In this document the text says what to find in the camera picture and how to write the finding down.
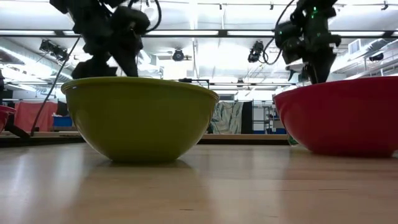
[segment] wooden table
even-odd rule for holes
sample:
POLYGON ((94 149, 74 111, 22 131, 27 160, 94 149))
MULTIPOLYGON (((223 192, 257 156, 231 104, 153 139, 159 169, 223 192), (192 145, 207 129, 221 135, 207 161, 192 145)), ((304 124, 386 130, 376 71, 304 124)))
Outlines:
POLYGON ((196 146, 112 164, 86 144, 0 150, 0 223, 396 224, 398 161, 196 146))

